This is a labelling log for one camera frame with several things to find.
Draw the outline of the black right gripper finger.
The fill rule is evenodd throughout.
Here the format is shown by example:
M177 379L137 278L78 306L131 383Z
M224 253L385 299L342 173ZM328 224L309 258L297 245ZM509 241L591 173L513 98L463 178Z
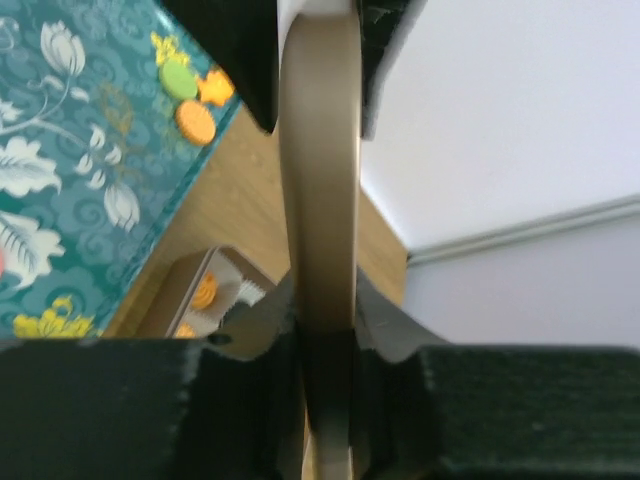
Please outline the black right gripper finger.
M278 118L278 3L165 0L161 5L230 78L257 126Z
M383 85L427 2L363 0L357 2L362 57L361 138L375 134Z

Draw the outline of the brown cookie tin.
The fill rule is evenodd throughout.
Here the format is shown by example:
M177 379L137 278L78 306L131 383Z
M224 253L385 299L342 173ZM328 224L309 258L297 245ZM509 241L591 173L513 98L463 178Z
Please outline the brown cookie tin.
M204 338L261 300L274 282L234 247L180 258L169 269L136 335Z

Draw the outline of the tan dotted cookie top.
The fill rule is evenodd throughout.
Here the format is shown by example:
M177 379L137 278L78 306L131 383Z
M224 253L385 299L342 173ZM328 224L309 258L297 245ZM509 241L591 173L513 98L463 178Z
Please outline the tan dotted cookie top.
M199 101L182 101L176 108L175 121L180 133L194 145L204 146L215 138L214 117Z

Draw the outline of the brown tin lid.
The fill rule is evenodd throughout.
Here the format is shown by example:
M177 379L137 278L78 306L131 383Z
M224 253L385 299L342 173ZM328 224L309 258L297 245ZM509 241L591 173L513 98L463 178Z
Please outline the brown tin lid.
M318 479L351 475L361 74L354 9L295 18L282 52L279 146Z

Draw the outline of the orange dotted round cookie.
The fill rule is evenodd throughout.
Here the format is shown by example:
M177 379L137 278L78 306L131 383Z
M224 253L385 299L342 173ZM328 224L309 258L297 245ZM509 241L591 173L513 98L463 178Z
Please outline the orange dotted round cookie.
M180 323L174 332L175 338L196 338L197 333L188 323Z

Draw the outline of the green sandwich cookie top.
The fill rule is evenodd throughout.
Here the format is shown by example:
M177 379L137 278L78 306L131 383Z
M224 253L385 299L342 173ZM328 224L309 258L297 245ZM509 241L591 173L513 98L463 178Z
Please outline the green sandwich cookie top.
M167 60L160 66L159 80L168 95L176 100L189 100L197 96L195 75L175 60Z

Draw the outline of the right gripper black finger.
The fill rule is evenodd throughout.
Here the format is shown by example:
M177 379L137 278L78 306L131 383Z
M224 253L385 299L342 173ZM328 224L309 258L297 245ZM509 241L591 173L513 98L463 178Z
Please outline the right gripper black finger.
M292 282L209 340L1 345L5 479L297 479Z
M358 479L635 479L633 348L454 344L360 275Z

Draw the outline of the teal floral tray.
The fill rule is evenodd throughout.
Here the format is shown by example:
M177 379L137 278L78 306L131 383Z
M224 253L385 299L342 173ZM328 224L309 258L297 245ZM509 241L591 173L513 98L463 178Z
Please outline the teal floral tray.
M158 1L1 5L1 335L102 333L213 145L162 61L214 63Z

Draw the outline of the orange swirl cookie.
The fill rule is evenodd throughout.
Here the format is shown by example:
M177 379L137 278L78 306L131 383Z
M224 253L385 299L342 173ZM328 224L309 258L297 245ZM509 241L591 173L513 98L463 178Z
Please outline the orange swirl cookie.
M210 306L217 294L217 280L213 273L207 271L201 278L191 299L191 307L203 310Z

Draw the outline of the orange fish cookie right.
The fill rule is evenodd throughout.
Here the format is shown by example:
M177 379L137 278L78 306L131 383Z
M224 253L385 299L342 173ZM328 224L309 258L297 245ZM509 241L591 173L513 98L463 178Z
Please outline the orange fish cookie right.
M223 70L211 70L204 78L197 78L199 100L223 107L235 93L234 85Z

